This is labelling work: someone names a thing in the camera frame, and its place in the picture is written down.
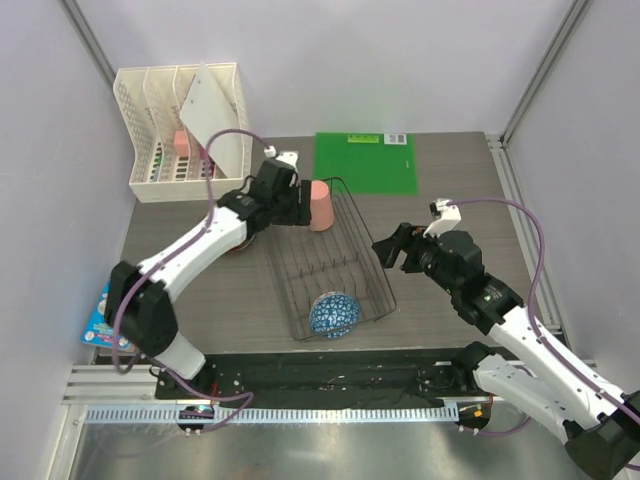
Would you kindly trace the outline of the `pink plastic cup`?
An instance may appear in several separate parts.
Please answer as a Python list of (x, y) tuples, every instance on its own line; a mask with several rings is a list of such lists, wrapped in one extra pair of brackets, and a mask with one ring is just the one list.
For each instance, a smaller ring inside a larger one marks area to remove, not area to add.
[(329, 229), (335, 219), (329, 186), (321, 180), (311, 182), (310, 229), (322, 232)]

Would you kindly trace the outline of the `red floral plate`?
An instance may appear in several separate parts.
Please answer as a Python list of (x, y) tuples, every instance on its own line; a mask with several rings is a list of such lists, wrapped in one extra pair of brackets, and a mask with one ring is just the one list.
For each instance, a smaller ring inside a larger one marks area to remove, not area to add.
[(235, 246), (231, 249), (229, 249), (227, 251), (227, 254), (234, 254), (234, 253), (238, 253), (241, 252), (243, 250), (245, 250), (246, 248), (248, 248), (255, 240), (256, 236), (250, 236), (249, 238), (245, 239), (240, 245)]

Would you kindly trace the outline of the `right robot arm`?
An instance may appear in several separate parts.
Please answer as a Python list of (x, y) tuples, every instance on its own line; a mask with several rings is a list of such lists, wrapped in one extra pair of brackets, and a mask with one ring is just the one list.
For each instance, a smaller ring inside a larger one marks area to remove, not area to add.
[(476, 342), (451, 371), (457, 391), (493, 393), (547, 428), (593, 479), (613, 479), (639, 453), (639, 395), (606, 380), (531, 315), (522, 298), (485, 270), (481, 249), (464, 231), (438, 236), (402, 223), (372, 248), (381, 265), (400, 253), (405, 273), (421, 273), (446, 291), (468, 324), (505, 347), (526, 369)]

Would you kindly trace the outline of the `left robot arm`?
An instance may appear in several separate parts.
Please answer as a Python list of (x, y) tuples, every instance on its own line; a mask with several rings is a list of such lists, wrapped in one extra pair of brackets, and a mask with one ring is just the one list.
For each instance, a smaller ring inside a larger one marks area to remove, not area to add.
[(111, 271), (105, 322), (146, 357), (175, 372), (190, 398), (205, 397), (213, 375), (205, 356), (180, 333), (173, 302), (214, 261), (272, 225), (310, 224), (311, 182), (300, 178), (298, 153), (265, 159), (247, 191), (225, 193), (205, 218), (158, 254)]

